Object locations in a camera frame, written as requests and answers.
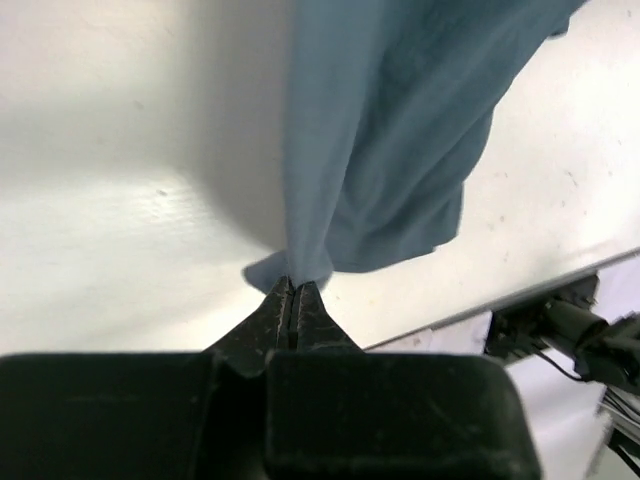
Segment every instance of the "white surface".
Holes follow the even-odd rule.
[[[283,245],[286,0],[0,2],[0,352],[201,348]],[[640,2],[499,105],[458,239],[324,298],[361,345],[640,246]]]

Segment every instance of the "black cable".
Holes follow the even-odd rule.
[[[514,343],[513,345],[511,345],[511,348],[513,349],[513,350],[511,350],[511,352],[513,354],[515,354],[516,356],[519,356],[515,351],[517,349],[517,350],[521,350],[522,352],[526,353],[527,355],[536,355],[536,356],[540,357],[542,360],[544,360],[545,362],[549,363],[553,368],[558,370],[565,377],[567,377],[570,380],[573,380],[574,382],[586,383],[586,382],[589,381],[589,380],[587,380],[585,378],[571,375],[564,368],[562,368],[556,362],[554,362],[549,357],[547,357],[547,355],[545,355],[542,352],[542,350],[540,350],[535,345],[525,345],[525,344]]]
[[[609,448],[618,455],[618,457],[620,457],[620,460],[622,460],[633,473],[635,473],[636,477],[640,478],[640,467],[622,447],[619,445],[610,445]]]
[[[574,376],[571,375],[569,372],[567,372],[564,368],[562,368],[560,365],[558,365],[556,362],[554,362],[553,360],[551,360],[549,357],[547,357],[544,353],[542,353],[540,350],[536,350],[533,352],[534,355],[540,357],[541,359],[543,359],[545,362],[549,363],[553,368],[555,368],[556,370],[558,370],[561,374],[563,374],[565,377],[573,380],[574,382],[588,382],[588,380],[582,378],[582,377],[578,377],[578,376]]]

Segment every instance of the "blue towel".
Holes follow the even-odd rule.
[[[285,273],[322,283],[454,238],[496,103],[583,3],[297,0],[288,246],[250,266],[248,281],[264,291]]]

